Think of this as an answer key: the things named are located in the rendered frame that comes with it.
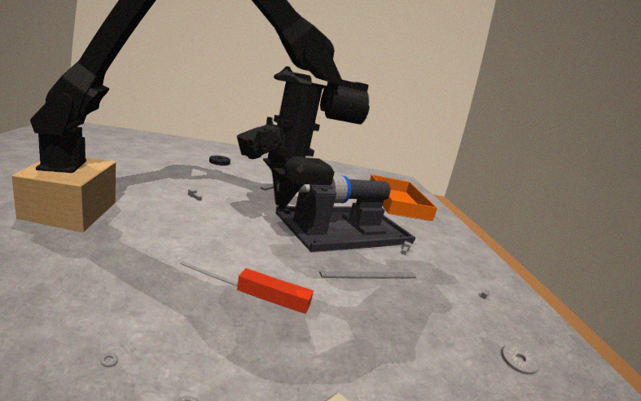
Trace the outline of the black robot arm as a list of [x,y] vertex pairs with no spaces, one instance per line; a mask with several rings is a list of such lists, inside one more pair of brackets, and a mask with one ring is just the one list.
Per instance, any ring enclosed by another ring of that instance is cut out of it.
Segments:
[[[119,0],[101,24],[82,57],[53,85],[46,103],[30,119],[38,133],[40,164],[36,170],[74,173],[86,162],[82,127],[86,115],[99,109],[110,90],[104,75],[123,45],[156,0]],[[305,20],[288,0],[252,0],[268,19],[298,68],[311,71],[327,86],[311,82],[311,76],[294,73],[286,66],[274,75],[285,81],[281,110],[316,117],[320,109],[326,118],[362,124],[369,113],[368,84],[342,80],[333,60],[332,42]],[[322,94],[323,90],[323,94]],[[322,97],[321,97],[322,95]],[[285,148],[283,120],[237,135],[242,155],[257,159],[279,146]]]

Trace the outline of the black flat ring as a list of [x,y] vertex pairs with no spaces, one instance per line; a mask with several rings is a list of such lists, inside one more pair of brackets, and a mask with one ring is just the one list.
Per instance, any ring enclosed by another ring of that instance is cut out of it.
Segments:
[[225,157],[225,156],[210,156],[209,157],[209,162],[212,163],[213,165],[229,165],[230,164],[230,158]]

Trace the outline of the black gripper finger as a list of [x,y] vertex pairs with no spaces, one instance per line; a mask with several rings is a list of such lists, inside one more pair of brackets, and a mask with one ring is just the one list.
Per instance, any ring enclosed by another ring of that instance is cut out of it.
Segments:
[[293,183],[285,176],[283,168],[274,168],[279,176],[278,207],[284,209],[304,184]]
[[279,192],[277,191],[277,184],[279,183],[279,176],[275,173],[274,168],[283,168],[285,163],[272,163],[267,158],[263,158],[263,161],[271,168],[273,174],[273,187],[274,187],[274,202],[278,205]]

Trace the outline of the white cylinder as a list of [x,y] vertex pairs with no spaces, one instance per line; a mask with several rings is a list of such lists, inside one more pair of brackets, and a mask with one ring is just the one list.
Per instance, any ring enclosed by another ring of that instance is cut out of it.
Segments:
[[[279,191],[279,183],[277,184],[277,191]],[[310,185],[304,184],[298,192],[309,192],[309,191],[310,191]]]

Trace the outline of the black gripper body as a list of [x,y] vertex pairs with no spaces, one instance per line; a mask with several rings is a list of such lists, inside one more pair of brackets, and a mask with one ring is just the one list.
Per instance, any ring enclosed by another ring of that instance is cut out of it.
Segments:
[[320,125],[315,123],[316,117],[307,117],[284,112],[274,115],[274,122],[283,120],[286,135],[285,148],[278,147],[268,153],[272,163],[285,163],[285,176],[293,183],[311,185],[331,185],[334,170],[325,161],[314,156],[310,148],[313,131],[319,131]]

